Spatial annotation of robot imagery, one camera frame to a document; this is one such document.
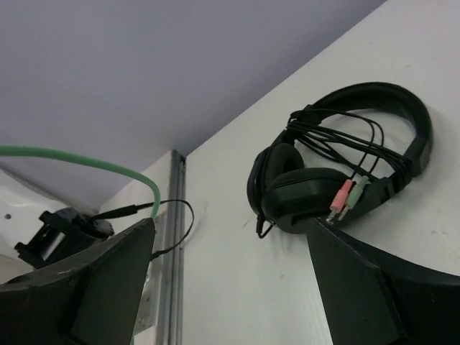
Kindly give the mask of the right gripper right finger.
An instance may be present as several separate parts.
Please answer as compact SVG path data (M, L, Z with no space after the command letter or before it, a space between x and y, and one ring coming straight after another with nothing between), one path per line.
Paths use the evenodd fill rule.
M308 246L334 344L458 344L459 277L318 222Z

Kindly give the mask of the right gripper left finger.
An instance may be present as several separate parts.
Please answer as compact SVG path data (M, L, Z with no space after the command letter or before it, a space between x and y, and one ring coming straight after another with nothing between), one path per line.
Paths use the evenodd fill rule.
M130 344L155 223L1 285L2 344Z

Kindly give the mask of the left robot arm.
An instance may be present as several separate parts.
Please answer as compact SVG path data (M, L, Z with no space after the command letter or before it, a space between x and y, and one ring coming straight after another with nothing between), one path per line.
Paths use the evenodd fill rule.
M114 235L81 213L1 172L1 283L51 265Z

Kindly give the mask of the black headphones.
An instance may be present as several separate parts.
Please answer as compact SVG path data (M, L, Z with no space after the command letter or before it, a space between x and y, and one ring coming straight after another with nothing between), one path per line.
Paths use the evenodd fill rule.
M334 115L359 118L360 111L409 121L415 136L404 153L373 139L328 128ZM300 221L343 226L396 196L426 169L433 125L426 105L411 91L386 82L336 90L291 113L286 128L261 151L247 181L256 233L273 227L297 234Z

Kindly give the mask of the metal rail bracket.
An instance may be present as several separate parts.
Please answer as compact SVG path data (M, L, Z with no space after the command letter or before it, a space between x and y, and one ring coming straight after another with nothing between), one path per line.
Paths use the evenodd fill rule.
M162 199L167 203L155 219L157 235L153 251L165 250L149 264L144 295L139 305L133 344L182 344L183 342L183 240L186 233L185 158L173 150L167 154L167 181Z

